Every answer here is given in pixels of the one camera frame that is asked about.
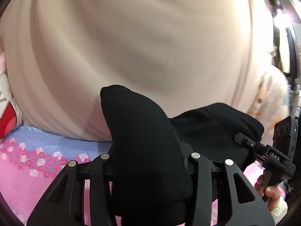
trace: pink fabric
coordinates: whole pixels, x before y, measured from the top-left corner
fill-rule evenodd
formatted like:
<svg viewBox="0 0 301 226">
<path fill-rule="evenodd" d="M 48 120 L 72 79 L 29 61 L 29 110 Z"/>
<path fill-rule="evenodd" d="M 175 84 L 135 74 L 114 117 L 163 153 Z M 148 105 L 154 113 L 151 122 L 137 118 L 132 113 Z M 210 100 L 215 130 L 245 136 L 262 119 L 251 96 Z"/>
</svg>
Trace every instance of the pink fabric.
<svg viewBox="0 0 301 226">
<path fill-rule="evenodd" d="M 74 159 L 78 162 L 90 161 L 87 154 L 79 154 Z M 0 191 L 24 224 L 40 197 L 67 162 L 59 151 L 46 154 L 41 147 L 30 151 L 24 143 L 16 144 L 14 139 L 5 140 L 0 144 Z M 254 185 L 262 172 L 260 164 L 255 162 L 245 170 L 245 175 Z M 86 182 L 85 222 L 91 225 L 88 190 L 89 182 Z M 212 205 L 211 225 L 214 225 L 217 220 L 217 201 Z M 117 221 L 120 225 L 120 218 L 117 217 Z"/>
</svg>

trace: beige shirt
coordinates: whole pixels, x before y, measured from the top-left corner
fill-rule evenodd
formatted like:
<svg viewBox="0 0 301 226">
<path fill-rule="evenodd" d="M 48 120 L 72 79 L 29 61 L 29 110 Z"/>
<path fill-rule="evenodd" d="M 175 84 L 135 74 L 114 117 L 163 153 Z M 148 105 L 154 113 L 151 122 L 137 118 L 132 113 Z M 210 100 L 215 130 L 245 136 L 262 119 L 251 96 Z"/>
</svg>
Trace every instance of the beige shirt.
<svg viewBox="0 0 301 226">
<path fill-rule="evenodd" d="M 169 117 L 224 102 L 247 112 L 271 64 L 264 0 L 12 0 L 0 22 L 29 124 L 110 140 L 99 92 L 120 84 Z"/>
</svg>

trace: phone camera lens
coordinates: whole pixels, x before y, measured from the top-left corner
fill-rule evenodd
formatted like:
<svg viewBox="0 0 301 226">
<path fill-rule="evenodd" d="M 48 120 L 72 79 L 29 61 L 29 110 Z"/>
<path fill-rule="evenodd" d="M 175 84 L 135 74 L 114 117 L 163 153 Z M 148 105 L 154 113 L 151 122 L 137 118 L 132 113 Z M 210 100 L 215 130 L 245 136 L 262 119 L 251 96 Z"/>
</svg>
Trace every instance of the phone camera lens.
<svg viewBox="0 0 301 226">
<path fill-rule="evenodd" d="M 284 128 L 284 130 L 285 130 L 286 133 L 288 132 L 288 128 L 289 128 L 288 123 L 286 123 L 285 124 L 285 128 Z"/>
<path fill-rule="evenodd" d="M 279 129 L 279 135 L 282 135 L 282 134 L 283 134 L 283 126 L 281 126 Z"/>
</svg>

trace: round metal rivet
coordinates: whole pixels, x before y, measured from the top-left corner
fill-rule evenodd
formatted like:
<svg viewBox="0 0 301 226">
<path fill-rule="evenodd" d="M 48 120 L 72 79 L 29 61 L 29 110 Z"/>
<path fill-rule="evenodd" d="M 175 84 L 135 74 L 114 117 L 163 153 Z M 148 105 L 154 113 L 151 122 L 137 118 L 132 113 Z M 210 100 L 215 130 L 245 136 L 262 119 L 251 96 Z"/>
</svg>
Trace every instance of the round metal rivet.
<svg viewBox="0 0 301 226">
<path fill-rule="evenodd" d="M 107 159 L 109 159 L 109 157 L 110 157 L 110 155 L 107 154 L 107 153 L 104 153 L 104 154 L 102 154 L 102 155 L 100 156 L 100 158 L 103 159 L 103 160 L 107 160 Z"/>
<path fill-rule="evenodd" d="M 74 167 L 76 165 L 76 161 L 69 161 L 68 166 Z"/>
<path fill-rule="evenodd" d="M 228 165 L 228 166 L 232 166 L 234 164 L 234 162 L 230 159 L 227 159 L 225 160 L 225 163 Z"/>
<path fill-rule="evenodd" d="M 195 158 L 195 159 L 198 159 L 198 158 L 201 157 L 201 155 L 199 153 L 197 153 L 197 152 L 194 152 L 194 153 L 191 154 L 191 157 Z"/>
</svg>

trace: finger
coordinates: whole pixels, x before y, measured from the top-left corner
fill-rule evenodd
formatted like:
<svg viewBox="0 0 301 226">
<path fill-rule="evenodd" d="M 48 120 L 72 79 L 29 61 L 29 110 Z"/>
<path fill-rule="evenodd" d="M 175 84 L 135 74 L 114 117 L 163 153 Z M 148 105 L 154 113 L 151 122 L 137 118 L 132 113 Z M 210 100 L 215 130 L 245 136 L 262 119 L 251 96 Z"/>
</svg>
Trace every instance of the finger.
<svg viewBox="0 0 301 226">
<path fill-rule="evenodd" d="M 268 209 L 273 210 L 278 205 L 281 196 L 280 190 L 276 187 L 268 186 L 265 190 L 265 195 L 271 198 L 271 201 L 268 204 Z"/>
<path fill-rule="evenodd" d="M 257 183 L 258 183 L 259 185 L 262 185 L 263 179 L 264 179 L 264 177 L 263 177 L 263 175 L 261 175 L 259 178 L 257 178 Z"/>
<path fill-rule="evenodd" d="M 259 194 L 259 196 L 262 198 L 264 196 L 263 187 L 261 185 L 259 185 L 258 183 L 256 183 L 254 185 L 254 188 L 257 191 L 257 193 Z"/>
</svg>

